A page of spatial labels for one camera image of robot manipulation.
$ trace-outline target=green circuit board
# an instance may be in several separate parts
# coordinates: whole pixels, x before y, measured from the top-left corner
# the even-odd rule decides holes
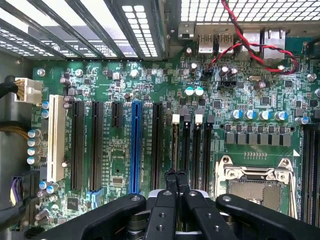
[[[195,53],[197,46],[190,46]],[[287,48],[294,53],[300,53],[302,40],[287,38]],[[198,71],[205,68],[210,62],[210,58],[198,54],[185,57],[184,51],[180,52],[173,59],[167,62],[117,62],[117,61],[38,61],[34,64],[33,79],[42,81],[44,85],[43,100],[48,101],[49,95],[63,95],[64,86],[60,84],[60,78],[65,72],[70,74],[73,82],[72,88],[75,91],[75,98],[83,101],[84,110],[84,158],[82,190],[71,190],[70,169],[65,168],[65,178],[58,182],[58,199],[50,202],[48,197],[41,199],[41,208],[50,211],[50,218],[45,228],[50,229],[58,224],[64,223],[76,216],[79,216],[93,207],[92,199],[88,196],[90,162],[92,156],[92,102],[103,103],[103,148],[102,148],[102,187],[103,193],[98,198],[97,205],[106,204],[114,199],[129,193],[130,184],[130,162],[131,162],[131,121],[132,104],[134,101],[142,103],[142,140],[140,158],[140,194],[146,198],[152,190],[151,179],[153,173],[152,166],[152,132],[153,132],[153,103],[162,102],[163,111],[163,142],[162,142],[162,167],[160,169],[161,179],[159,188],[165,188],[164,174],[172,167],[172,146],[173,146],[173,114],[190,114],[192,122],[194,115],[201,113],[203,123],[207,116],[214,117],[210,142],[210,165],[208,177],[210,188],[208,194],[211,198],[215,192],[215,165],[222,156],[228,155],[235,166],[254,166],[276,168],[281,159],[287,158],[293,166],[296,179],[295,200],[299,212],[301,203],[301,171],[302,171],[302,131],[301,126],[295,123],[296,109],[301,108],[304,117],[310,117],[310,112],[316,109],[312,107],[310,100],[318,99],[314,94],[318,81],[307,80],[309,73],[320,76],[320,61],[307,60],[304,55],[298,57],[300,70],[289,76],[273,76],[257,67],[249,60],[239,61],[229,57],[221,59],[214,67],[212,79],[203,81],[196,77],[195,80],[189,74],[191,63],[198,64]],[[290,60],[281,62],[285,67],[290,67]],[[237,86],[232,89],[217,89],[219,80],[219,70],[222,66],[237,69],[238,73],[234,79]],[[45,76],[37,75],[39,69],[45,70]],[[82,70],[82,77],[75,77],[75,71]],[[130,76],[132,70],[138,70],[138,77]],[[108,78],[105,71],[119,73],[119,79],[114,79],[114,75]],[[250,76],[261,76],[264,82],[269,85],[262,90],[255,90],[255,82],[248,81]],[[201,97],[192,95],[186,96],[187,87],[193,89],[202,87],[204,94]],[[129,99],[124,98],[124,94],[130,94]],[[123,127],[114,128],[112,121],[112,102],[123,103]],[[270,111],[271,117],[267,121],[261,121],[257,117],[253,120],[246,120],[241,117],[238,120],[232,118],[234,110],[254,110]],[[42,128],[42,113],[40,106],[32,108],[32,127]],[[276,121],[274,114],[277,111],[286,111],[287,119]],[[65,159],[71,157],[71,109],[67,109],[65,126]],[[283,134],[290,138],[289,146],[281,144],[236,144],[226,140],[226,127],[230,133],[247,133],[248,126],[252,128],[252,133],[261,134]],[[201,133],[199,158],[203,157],[204,143],[203,131]],[[182,162],[182,140],[179,138],[179,159],[178,165]],[[41,143],[41,163],[33,168],[45,171],[46,169],[46,147],[47,142],[43,139]],[[192,165],[193,150],[193,129],[190,133],[190,158]],[[290,190],[286,185],[281,185],[281,201],[279,211],[289,214]]]

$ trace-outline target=blue pcie slot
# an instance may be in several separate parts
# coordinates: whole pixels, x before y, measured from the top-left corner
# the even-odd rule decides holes
[[[142,103],[132,103],[131,117],[131,151],[130,151],[130,182],[129,192],[139,193],[140,160],[142,146]]]

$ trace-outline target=black pcie slot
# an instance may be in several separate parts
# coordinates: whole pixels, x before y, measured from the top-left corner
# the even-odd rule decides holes
[[[303,127],[301,220],[320,227],[320,129]]]
[[[191,188],[199,189],[199,163],[200,163],[200,141],[201,141],[201,126],[194,125],[193,128],[193,143],[192,143],[192,169],[191,169]]]
[[[84,170],[84,121],[85,104],[75,101],[72,106],[71,128],[71,190],[80,190],[83,186]]]
[[[102,187],[102,150],[103,150],[103,124],[104,124],[104,104],[102,102],[92,102],[92,149],[89,190],[98,191]]]
[[[162,102],[153,104],[152,115],[152,166],[151,189],[158,189],[162,167],[162,139],[163,139],[164,106]]]
[[[211,151],[211,133],[213,125],[207,123],[204,127],[203,140],[203,161],[202,161],[202,190],[209,192],[210,187],[210,151]]]
[[[171,168],[178,171],[179,161],[179,124],[172,126],[172,163]]]

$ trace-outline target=power connector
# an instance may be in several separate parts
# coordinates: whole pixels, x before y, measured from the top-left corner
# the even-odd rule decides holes
[[[31,80],[26,77],[16,77],[15,83],[19,86],[19,95],[23,98],[14,96],[15,102],[28,103],[28,104],[41,104],[43,84],[40,81]]]

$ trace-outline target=white pci slot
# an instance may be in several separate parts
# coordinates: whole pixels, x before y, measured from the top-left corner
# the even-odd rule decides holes
[[[57,182],[64,178],[62,162],[65,158],[66,110],[63,108],[64,97],[49,96],[49,129],[47,149],[48,182]]]

